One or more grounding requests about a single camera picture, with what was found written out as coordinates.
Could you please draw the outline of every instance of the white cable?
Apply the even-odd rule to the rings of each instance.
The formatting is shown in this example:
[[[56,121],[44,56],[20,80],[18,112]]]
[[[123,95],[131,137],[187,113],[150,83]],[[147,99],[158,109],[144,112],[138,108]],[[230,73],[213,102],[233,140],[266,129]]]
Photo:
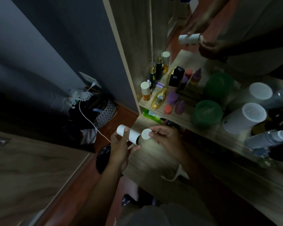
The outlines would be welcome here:
[[[95,82],[92,83],[91,87],[89,87],[89,89],[86,90],[86,92],[89,91],[89,90],[90,90],[92,87],[94,87],[94,86],[95,86]],[[83,117],[86,118],[87,121],[89,121],[89,122],[95,127],[95,129],[99,132],[99,134],[101,134],[103,137],[105,137],[105,136],[96,128],[96,126],[82,113],[80,106],[81,106],[81,100],[80,100],[80,102],[79,102],[79,110],[80,110],[81,114],[83,115]]]

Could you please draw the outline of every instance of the hand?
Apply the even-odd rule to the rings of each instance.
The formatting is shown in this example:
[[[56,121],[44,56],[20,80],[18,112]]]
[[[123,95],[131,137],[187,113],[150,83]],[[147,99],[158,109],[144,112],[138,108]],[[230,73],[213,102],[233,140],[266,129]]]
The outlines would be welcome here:
[[[185,157],[185,154],[188,152],[181,140],[178,130],[166,125],[157,125],[150,129],[153,132],[150,132],[149,136],[156,140],[158,144],[162,145],[169,155],[181,162],[183,157]]]
[[[117,139],[117,132],[111,135],[111,152],[109,164],[118,166],[121,172],[123,172],[128,165],[129,155],[142,147],[141,145],[137,145],[128,149],[127,141],[129,138],[129,133],[130,129],[126,127],[124,129],[124,136],[121,138],[121,140]]]
[[[207,14],[202,15],[189,25],[181,32],[182,35],[192,35],[194,33],[203,33],[211,24],[212,18]]]
[[[233,43],[225,40],[217,40],[214,42],[209,42],[203,40],[199,41],[199,53],[201,56],[208,59],[217,59],[225,61],[230,55],[229,49],[232,47]]]

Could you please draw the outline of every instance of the red floor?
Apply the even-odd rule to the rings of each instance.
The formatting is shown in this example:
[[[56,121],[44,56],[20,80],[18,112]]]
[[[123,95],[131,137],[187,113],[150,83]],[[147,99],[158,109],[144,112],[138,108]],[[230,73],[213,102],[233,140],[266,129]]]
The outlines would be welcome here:
[[[197,9],[195,10],[191,21],[199,17],[209,6],[213,0],[200,0]],[[227,25],[230,17],[232,16],[235,8],[237,6],[237,0],[231,0],[224,9],[215,17],[209,28],[203,33],[206,40],[214,40],[219,32]],[[178,44],[178,36],[180,35],[182,29],[178,29],[167,50],[171,53],[170,61],[173,62],[175,57],[178,55],[181,49],[188,50],[194,53],[198,53],[198,47],[190,45],[186,47],[185,45]],[[131,127],[137,119],[137,114],[118,107],[117,115],[110,121],[105,127],[100,129],[100,132],[106,137],[110,138],[110,135],[116,130],[120,124]],[[94,143],[94,148],[96,153],[106,146],[109,142],[102,137],[100,134],[97,135],[96,142]],[[99,178],[99,174],[95,168],[95,157],[91,160],[86,167],[82,170],[75,181],[70,185],[68,190],[59,198],[57,203],[53,206],[50,213],[42,220],[40,225],[45,226],[67,226],[77,211],[82,207],[83,203],[86,201],[88,194],[94,187],[95,183]],[[123,176],[120,179],[119,185],[117,187],[117,192],[111,206],[109,216],[106,222],[106,226],[112,226],[114,224],[114,219],[121,212],[121,199],[124,194],[129,194],[134,199],[138,198],[138,186]]]

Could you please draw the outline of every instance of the red cap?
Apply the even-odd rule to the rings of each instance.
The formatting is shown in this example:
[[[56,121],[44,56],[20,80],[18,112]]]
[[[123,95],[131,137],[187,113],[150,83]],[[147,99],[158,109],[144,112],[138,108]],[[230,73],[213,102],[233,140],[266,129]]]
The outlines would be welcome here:
[[[170,115],[170,114],[172,113],[172,110],[173,110],[173,107],[172,107],[171,105],[166,105],[166,106],[164,107],[164,113],[165,113],[166,115]]]
[[[193,71],[190,70],[190,69],[186,69],[186,71],[185,71],[185,73],[184,73],[184,75],[185,75],[188,79],[191,78],[192,74],[193,74]]]

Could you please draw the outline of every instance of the wall socket plate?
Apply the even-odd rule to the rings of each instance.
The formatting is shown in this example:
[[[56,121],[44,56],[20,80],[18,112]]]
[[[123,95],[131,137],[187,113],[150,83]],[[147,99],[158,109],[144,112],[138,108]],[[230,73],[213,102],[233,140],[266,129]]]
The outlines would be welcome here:
[[[98,81],[97,81],[96,79],[94,79],[94,78],[90,77],[89,75],[86,75],[86,74],[84,74],[84,73],[82,73],[82,72],[80,72],[80,71],[79,71],[79,73],[81,74],[81,76],[83,76],[83,78],[84,78],[86,81],[88,81],[88,82],[90,82],[90,83],[94,83],[94,82],[95,82],[95,85],[96,85],[97,87],[102,88],[101,85],[98,83]]]

